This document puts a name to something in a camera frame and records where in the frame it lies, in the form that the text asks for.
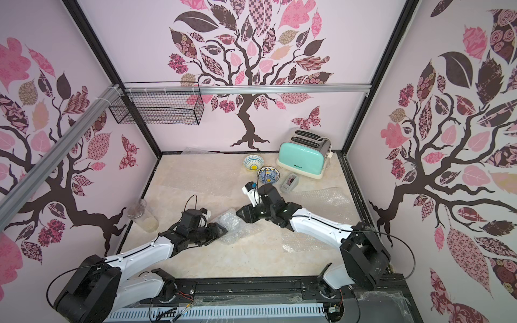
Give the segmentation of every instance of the patterned leaf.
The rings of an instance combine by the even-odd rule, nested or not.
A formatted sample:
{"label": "patterned leaf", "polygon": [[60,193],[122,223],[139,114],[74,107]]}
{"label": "patterned leaf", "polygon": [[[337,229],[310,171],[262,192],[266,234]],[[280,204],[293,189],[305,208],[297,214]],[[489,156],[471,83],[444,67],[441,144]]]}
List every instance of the patterned leaf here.
{"label": "patterned leaf", "polygon": [[43,265],[41,247],[37,243],[24,240],[21,245],[22,253],[25,257],[39,261]]}
{"label": "patterned leaf", "polygon": [[481,229],[493,236],[503,236],[509,234],[517,224],[509,221],[492,221],[485,224]]}
{"label": "patterned leaf", "polygon": [[23,230],[20,232],[20,234],[16,238],[15,242],[20,239],[27,239],[28,237],[30,237],[32,235],[33,232],[34,232],[34,224],[29,224],[28,226],[23,228]]}
{"label": "patterned leaf", "polygon": [[386,157],[386,159],[389,159],[389,160],[395,159],[395,157],[397,157],[399,153],[400,153],[400,149],[395,148],[394,150],[392,150],[389,153],[389,155],[388,155],[388,157]]}
{"label": "patterned leaf", "polygon": [[483,254],[468,235],[451,228],[447,246],[456,263],[490,293],[488,266]]}
{"label": "patterned leaf", "polygon": [[51,203],[47,207],[49,208],[50,213],[52,213],[56,217],[66,219],[65,207],[61,203]]}
{"label": "patterned leaf", "polygon": [[189,25],[190,28],[200,33],[211,32],[212,30],[219,28],[212,18],[199,11],[184,12],[174,20],[174,22],[176,21],[183,21]]}
{"label": "patterned leaf", "polygon": [[501,90],[502,82],[503,71],[501,65],[490,58],[489,53],[486,60],[481,64],[478,72],[478,82],[476,83],[478,97],[483,104],[487,104],[495,98]]}
{"label": "patterned leaf", "polygon": [[517,253],[495,238],[475,238],[475,240],[478,245],[488,252],[495,253],[499,256],[517,258]]}
{"label": "patterned leaf", "polygon": [[484,127],[500,126],[510,118],[516,105],[517,100],[498,105],[495,108],[488,110],[478,121],[478,124]]}
{"label": "patterned leaf", "polygon": [[444,172],[440,176],[440,185],[445,185],[445,184],[451,183],[460,173],[461,173],[461,171],[459,171],[459,172],[450,172],[450,171]]}
{"label": "patterned leaf", "polygon": [[282,45],[287,45],[293,41],[297,33],[298,32],[296,30],[286,30],[280,35],[278,42]]}
{"label": "patterned leaf", "polygon": [[436,104],[434,109],[436,112],[438,112],[438,114],[449,114],[449,105],[447,102],[445,102],[444,99],[440,99],[439,97],[436,97]]}
{"label": "patterned leaf", "polygon": [[401,122],[406,117],[406,112],[403,108],[397,108],[395,109],[390,115],[389,115],[391,121],[393,122]]}
{"label": "patterned leaf", "polygon": [[219,65],[219,63],[216,62],[215,59],[208,57],[203,53],[201,53],[201,57],[203,58],[203,62],[205,63],[206,68],[208,68],[210,72],[224,76],[224,72],[221,65]]}
{"label": "patterned leaf", "polygon": [[517,263],[513,260],[497,258],[489,258],[489,261],[497,279],[499,279],[506,291],[513,298],[517,299],[517,279],[515,277]]}
{"label": "patterned leaf", "polygon": [[420,118],[418,119],[418,129],[420,131],[420,137],[424,140],[429,131],[431,130],[431,125],[433,123],[433,112],[431,111],[431,100],[427,101],[422,113],[420,114]]}
{"label": "patterned leaf", "polygon": [[445,235],[444,235],[444,229],[442,228],[442,226],[439,226],[434,231],[434,242],[436,242],[438,251],[440,251],[444,247]]}
{"label": "patterned leaf", "polygon": [[108,152],[110,146],[110,133],[96,134],[88,144],[88,158],[99,160]]}
{"label": "patterned leaf", "polygon": [[429,199],[422,205],[422,221],[428,217],[434,210],[434,200]]}

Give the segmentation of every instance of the leaf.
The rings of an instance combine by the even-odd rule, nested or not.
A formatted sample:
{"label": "leaf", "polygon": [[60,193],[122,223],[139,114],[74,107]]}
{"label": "leaf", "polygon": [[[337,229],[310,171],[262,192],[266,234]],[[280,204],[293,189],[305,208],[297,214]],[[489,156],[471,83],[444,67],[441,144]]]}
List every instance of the leaf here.
{"label": "leaf", "polygon": [[438,112],[438,114],[449,114],[449,105],[447,102],[445,102],[444,99],[440,99],[439,97],[436,97],[436,104],[434,109],[436,112]]}
{"label": "leaf", "polygon": [[500,126],[510,118],[516,105],[517,100],[498,105],[488,110],[485,115],[479,119],[478,124],[484,127]]}
{"label": "leaf", "polygon": [[176,21],[183,21],[189,25],[190,28],[200,33],[211,32],[212,30],[219,28],[212,18],[199,11],[184,12],[174,20],[174,22]]}
{"label": "leaf", "polygon": [[481,64],[476,83],[477,93],[481,103],[487,104],[499,93],[503,85],[503,71],[501,65],[490,58],[490,53]]}
{"label": "leaf", "polygon": [[296,30],[286,30],[280,35],[278,42],[282,45],[287,45],[293,41],[294,36],[296,36],[297,33],[298,32]]}
{"label": "leaf", "polygon": [[431,125],[433,123],[433,112],[431,111],[431,100],[427,101],[422,113],[420,114],[420,118],[418,119],[418,130],[420,131],[420,137],[424,140],[429,131],[431,130]]}
{"label": "leaf", "polygon": [[241,71],[235,78],[235,85],[239,85],[240,83],[242,83],[244,81],[245,76],[246,75],[244,74],[244,71]]}
{"label": "leaf", "polygon": [[31,148],[35,151],[48,152],[50,150],[50,140],[47,134],[42,130],[38,132],[31,140]]}
{"label": "leaf", "polygon": [[257,54],[257,47],[255,46],[255,44],[253,42],[250,42],[248,44],[248,47],[246,48],[246,53],[248,54],[249,57],[253,57]]}
{"label": "leaf", "polygon": [[413,206],[422,206],[426,201],[428,197],[425,195],[418,195],[415,201],[413,202]]}
{"label": "leaf", "polygon": [[56,217],[66,219],[65,207],[61,203],[51,203],[47,207],[49,208],[50,213],[52,213]]}
{"label": "leaf", "polygon": [[260,70],[263,72],[263,73],[267,73],[271,70],[271,68],[273,67],[273,61],[271,59],[266,59],[266,60],[263,60],[259,63],[258,65],[258,68],[260,68]]}
{"label": "leaf", "polygon": [[471,186],[481,186],[490,183],[490,179],[484,171],[474,165],[469,165],[463,171],[463,182]]}
{"label": "leaf", "polygon": [[422,221],[428,217],[434,210],[434,200],[429,199],[422,205]]}
{"label": "leaf", "polygon": [[389,155],[388,155],[388,157],[386,157],[386,159],[389,159],[389,160],[395,159],[395,157],[397,157],[399,155],[399,153],[400,153],[400,149],[395,148],[394,150],[392,150],[389,153]]}
{"label": "leaf", "polygon": [[38,90],[34,80],[23,83],[18,89],[18,97],[23,105],[34,105],[38,101]]}
{"label": "leaf", "polygon": [[406,117],[406,112],[403,108],[397,108],[395,109],[390,115],[389,115],[391,121],[393,122],[401,122]]}
{"label": "leaf", "polygon": [[510,249],[507,245],[495,238],[474,238],[478,245],[488,252],[495,253],[498,256],[517,258],[517,253]]}
{"label": "leaf", "polygon": [[204,48],[206,49],[206,51],[209,53],[209,54],[212,54],[212,55],[217,55],[219,54],[220,52],[222,52],[223,50],[217,46],[217,45],[207,45],[207,46],[203,46],[201,48]]}
{"label": "leaf", "polygon": [[445,75],[454,85],[469,88],[472,84],[472,63],[467,56],[458,52],[447,52],[445,58]]}
{"label": "leaf", "polygon": [[462,207],[458,210],[458,215],[466,218],[470,221],[477,221],[477,222],[486,222],[485,219],[483,219],[476,210],[469,208],[469,207]]}
{"label": "leaf", "polygon": [[490,131],[485,131],[478,133],[474,136],[472,136],[468,142],[467,146],[475,152],[482,151],[483,148],[486,146],[486,143],[490,139]]}
{"label": "leaf", "polygon": [[296,48],[300,48],[303,46],[303,44],[305,44],[307,36],[309,35],[309,30],[311,29],[309,28],[306,32],[303,32],[300,35],[298,35],[298,37],[296,37]]}
{"label": "leaf", "polygon": [[431,13],[431,17],[435,17],[440,13],[444,12],[445,9],[452,3],[452,0],[440,0],[433,12]]}
{"label": "leaf", "polygon": [[282,101],[287,104],[299,104],[312,98],[307,93],[282,93],[280,97],[282,98]]}
{"label": "leaf", "polygon": [[311,41],[305,47],[305,50],[303,51],[303,54],[305,56],[312,56],[312,55],[316,54],[316,52],[320,49],[323,41],[324,41],[324,39]]}
{"label": "leaf", "polygon": [[445,235],[442,226],[439,226],[438,229],[434,231],[434,242],[436,242],[438,251],[440,251],[444,247]]}
{"label": "leaf", "polygon": [[272,54],[271,54],[271,59],[274,59],[274,60],[279,60],[279,59],[282,59],[284,58],[288,53],[289,53],[289,50],[292,46],[289,46],[289,45],[286,45],[286,46],[282,46],[280,48],[277,48]]}
{"label": "leaf", "polygon": [[429,96],[431,90],[433,89],[434,81],[436,79],[436,71],[434,67],[431,65],[431,61],[427,64],[427,66],[422,71],[420,78],[418,79],[417,85],[417,97],[420,103]]}
{"label": "leaf", "polygon": [[94,171],[100,171],[105,166],[106,166],[106,164],[104,164],[104,163],[96,162],[96,163],[93,163],[92,165],[90,165],[90,168],[93,169]]}
{"label": "leaf", "polygon": [[490,173],[494,183],[508,193],[517,194],[517,174],[510,173]]}
{"label": "leaf", "polygon": [[247,42],[251,38],[251,35],[253,35],[253,27],[251,26],[250,16],[248,15],[240,29],[240,41]]}
{"label": "leaf", "polygon": [[43,92],[43,94],[45,94],[49,98],[52,98],[54,96],[54,94],[52,93],[52,86],[50,86],[49,80],[47,80],[47,78],[41,70],[38,78],[38,86],[39,89]]}
{"label": "leaf", "polygon": [[275,47],[275,43],[277,41],[277,36],[275,35],[275,29],[271,28],[264,38],[264,43],[262,44],[262,51],[265,54],[270,53]]}
{"label": "leaf", "polygon": [[237,31],[237,22],[235,21],[235,17],[228,9],[224,6],[213,5],[211,3],[208,4],[210,5],[210,9],[214,14],[214,17],[216,17],[222,26],[233,30],[234,32]]}
{"label": "leaf", "polygon": [[492,221],[481,227],[486,233],[493,236],[504,236],[509,234],[517,224],[509,221]]}
{"label": "leaf", "polygon": [[440,185],[445,185],[445,184],[451,183],[460,173],[461,173],[461,171],[459,171],[459,172],[450,172],[450,171],[444,172],[440,176]]}
{"label": "leaf", "polygon": [[10,150],[15,145],[14,138],[3,131],[0,131],[0,149]]}
{"label": "leaf", "polygon": [[41,247],[37,243],[24,240],[21,245],[22,253],[25,257],[39,261],[43,265]]}
{"label": "leaf", "polygon": [[444,144],[452,145],[456,141],[456,126],[452,125],[445,129],[441,139]]}
{"label": "leaf", "polygon": [[230,54],[230,62],[233,66],[239,66],[242,63],[242,60],[237,54],[232,53]]}
{"label": "leaf", "polygon": [[72,95],[72,89],[70,88],[70,83],[68,83],[64,72],[60,77],[57,78],[56,88],[57,93],[63,100],[70,99],[70,96]]}
{"label": "leaf", "polygon": [[435,164],[435,163],[439,162],[444,156],[445,155],[443,153],[441,153],[440,151],[435,151],[435,152],[428,154],[423,159],[426,163]]}
{"label": "leaf", "polygon": [[215,59],[208,57],[203,53],[201,53],[201,57],[203,58],[203,62],[205,63],[206,68],[208,68],[210,72],[220,76],[224,76],[221,65],[219,65],[219,63],[216,62]]}
{"label": "leaf", "polygon": [[488,266],[474,241],[468,235],[451,228],[447,236],[447,246],[460,268],[490,293]]}
{"label": "leaf", "polygon": [[108,152],[110,146],[110,133],[96,134],[88,144],[88,158],[99,160]]}

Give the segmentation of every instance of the tree mural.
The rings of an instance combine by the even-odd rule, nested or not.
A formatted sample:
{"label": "tree mural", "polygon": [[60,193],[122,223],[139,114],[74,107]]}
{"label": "tree mural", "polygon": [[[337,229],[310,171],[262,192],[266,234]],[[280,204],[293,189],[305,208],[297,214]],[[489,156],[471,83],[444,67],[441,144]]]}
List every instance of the tree mural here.
{"label": "tree mural", "polygon": [[[413,207],[421,207],[423,221],[431,215],[435,218],[439,250],[446,242],[456,263],[489,293],[492,268],[517,299],[517,254],[499,240],[517,224],[485,220],[478,211],[492,206],[493,216],[517,213],[515,206],[492,195],[496,190],[517,194],[517,174],[509,170],[517,164],[513,113],[517,106],[517,11],[490,13],[490,38],[479,27],[466,28],[463,43],[468,56],[444,53],[427,64],[416,88],[408,84],[400,90],[400,108],[391,113],[392,123],[381,131],[392,149],[386,159],[398,182],[388,208],[370,204],[379,215],[377,227],[390,233],[399,205],[405,197],[414,199]],[[433,67],[438,60],[445,61],[445,76]]]}
{"label": "tree mural", "polygon": [[[21,56],[22,46],[17,39],[8,38],[7,43],[8,48],[0,45],[0,67],[4,68],[0,73],[0,80],[8,90],[11,81],[29,78],[29,74],[22,72],[20,64],[16,63],[21,62],[23,71],[26,71],[31,66],[31,61]],[[65,73],[55,78],[54,68],[45,57],[31,49],[29,53],[39,66],[39,75],[20,86],[18,97],[22,105],[9,98],[11,95],[0,94],[0,108],[10,124],[0,126],[0,157],[9,161],[9,165],[0,163],[0,193],[3,195],[7,195],[36,164],[39,158],[35,154],[42,157],[43,153],[50,150],[51,141],[56,143],[63,136],[65,127],[71,127],[75,123],[70,116],[84,113],[90,103],[86,86],[82,87],[81,92],[73,94]],[[50,82],[52,79],[56,79],[55,83]],[[26,257],[42,263],[42,250],[61,241],[63,231],[69,228],[66,224],[68,220],[72,226],[92,225],[101,228],[105,239],[105,256],[110,248],[112,235],[119,236],[122,233],[124,228],[116,227],[123,215],[122,211],[108,218],[104,214],[79,210],[75,201],[76,196],[86,196],[84,187],[94,184],[86,174],[101,171],[105,167],[99,160],[107,153],[110,144],[111,133],[101,132],[106,119],[106,112],[103,112],[45,180],[42,190],[44,193],[36,198],[33,196],[22,207],[19,211],[21,215],[18,217],[27,214],[26,220],[12,222],[6,226],[5,230],[19,226],[20,232],[16,242],[19,241],[21,251]],[[55,123],[50,125],[51,120],[55,120]],[[30,133],[29,126],[34,128],[34,133]],[[122,144],[127,154],[120,167],[128,157],[137,152],[137,148],[124,139],[122,136]],[[6,179],[10,179],[8,187],[5,186]],[[44,211],[49,211],[53,218],[42,221]]]}
{"label": "tree mural", "polygon": [[[303,0],[249,0],[248,5],[246,0],[213,0],[206,2],[208,6],[204,1],[181,2],[199,10],[184,12],[175,19],[178,28],[185,28],[180,24],[183,22],[193,32],[178,31],[176,26],[171,28],[172,39],[181,55],[171,54],[169,66],[183,74],[183,86],[190,86],[193,81],[202,85],[324,84],[332,75],[319,71],[330,57],[316,56],[323,42],[323,39],[316,40],[322,28],[322,18],[317,10],[312,24],[302,27],[309,22],[309,13],[316,7],[314,0],[307,0],[305,4]],[[278,5],[277,13],[273,5]],[[201,10],[211,13],[213,18]],[[281,18],[275,27],[271,22],[277,15]],[[283,26],[289,28],[277,37],[277,31]],[[303,75],[298,75],[297,68],[303,70]],[[187,73],[191,69],[199,73]],[[286,109],[285,104],[298,104],[309,98],[306,93],[274,96],[258,93],[203,96],[203,101],[211,103],[212,111],[217,108],[225,113],[237,110],[246,133],[231,146],[248,143],[249,148],[259,150],[254,143],[269,141],[256,134],[249,108],[268,109],[272,103]],[[311,116],[304,122],[297,121],[301,118],[292,122],[305,124],[305,127],[319,125],[319,117]]]}

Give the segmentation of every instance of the pink wall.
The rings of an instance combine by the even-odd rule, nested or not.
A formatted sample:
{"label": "pink wall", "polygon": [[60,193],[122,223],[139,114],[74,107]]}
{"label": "pink wall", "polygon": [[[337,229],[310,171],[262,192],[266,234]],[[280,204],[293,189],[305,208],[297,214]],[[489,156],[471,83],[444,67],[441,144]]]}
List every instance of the pink wall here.
{"label": "pink wall", "polygon": [[348,154],[424,322],[515,321],[516,29],[515,1],[423,2]]}
{"label": "pink wall", "polygon": [[[61,1],[5,3],[0,21],[5,195],[110,82]],[[92,254],[114,252],[128,223],[121,210],[141,195],[155,163],[136,126],[108,112],[89,128],[0,233],[4,320],[65,321],[47,305],[48,284]],[[65,282],[53,286],[52,300]]]}

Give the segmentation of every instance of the clear plastic cup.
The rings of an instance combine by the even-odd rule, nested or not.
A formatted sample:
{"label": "clear plastic cup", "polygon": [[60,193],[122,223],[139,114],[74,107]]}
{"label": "clear plastic cup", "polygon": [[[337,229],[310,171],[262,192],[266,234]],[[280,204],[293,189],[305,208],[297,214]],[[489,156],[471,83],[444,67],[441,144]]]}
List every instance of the clear plastic cup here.
{"label": "clear plastic cup", "polygon": [[128,207],[128,218],[138,224],[146,232],[154,232],[158,229],[158,220],[147,209],[147,202],[143,198],[137,200]]}

